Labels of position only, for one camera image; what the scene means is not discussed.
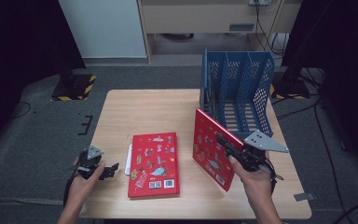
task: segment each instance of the wooden table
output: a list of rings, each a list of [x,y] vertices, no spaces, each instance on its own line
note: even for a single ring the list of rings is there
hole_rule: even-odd
[[[240,179],[235,175],[229,192],[222,190],[193,160],[193,133],[200,90],[113,90],[108,92],[92,144],[104,151],[106,165],[120,162],[114,178],[99,181],[83,206],[81,217],[158,219],[255,218]],[[281,128],[268,102],[273,139],[285,145]],[[124,168],[135,134],[176,132],[180,195],[174,198],[130,200]],[[309,218],[307,201],[297,202],[303,189],[290,154],[270,153],[283,176],[273,194],[281,218]]]

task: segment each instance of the book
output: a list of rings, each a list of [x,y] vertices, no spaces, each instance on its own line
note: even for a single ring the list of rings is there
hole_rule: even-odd
[[[229,190],[234,170],[226,156],[225,147],[216,139],[219,133],[235,148],[241,149],[243,142],[225,127],[200,109],[196,110],[194,125],[193,159],[225,191]]]
[[[129,198],[179,194],[176,133],[134,135]]]

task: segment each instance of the book illustration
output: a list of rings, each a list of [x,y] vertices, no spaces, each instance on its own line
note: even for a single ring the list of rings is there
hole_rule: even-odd
[[[134,135],[130,198],[179,193],[175,133]]]
[[[228,191],[234,171],[231,168],[231,163],[226,156],[224,147],[216,140],[218,133],[224,136],[234,147],[241,148],[242,141],[240,139],[227,131],[205,112],[197,109],[194,126],[193,159],[219,186]]]

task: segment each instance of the human arm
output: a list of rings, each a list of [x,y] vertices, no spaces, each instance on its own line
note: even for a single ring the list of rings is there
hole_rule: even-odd
[[[103,173],[104,164],[98,166],[89,179],[76,175],[68,192],[66,205],[62,210],[58,224],[77,223],[83,203],[88,199],[99,177]]]
[[[275,204],[272,201],[270,174],[263,170],[247,172],[234,157],[229,156],[228,158],[234,172],[241,178],[257,222],[261,224],[282,224]]]

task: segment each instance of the yellow and black hazard tape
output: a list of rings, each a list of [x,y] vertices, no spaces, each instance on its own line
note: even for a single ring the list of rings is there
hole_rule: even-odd
[[[310,98],[309,94],[306,93],[293,93],[293,94],[281,94],[275,91],[273,85],[269,89],[269,94],[271,95],[272,99],[307,99]]]
[[[57,97],[51,97],[51,100],[52,101],[85,100],[89,96],[90,91],[92,89],[92,86],[94,85],[96,78],[97,78],[97,76],[94,76],[94,75],[89,78],[89,83],[82,95],[78,95],[78,96],[61,95],[61,96],[57,96]]]

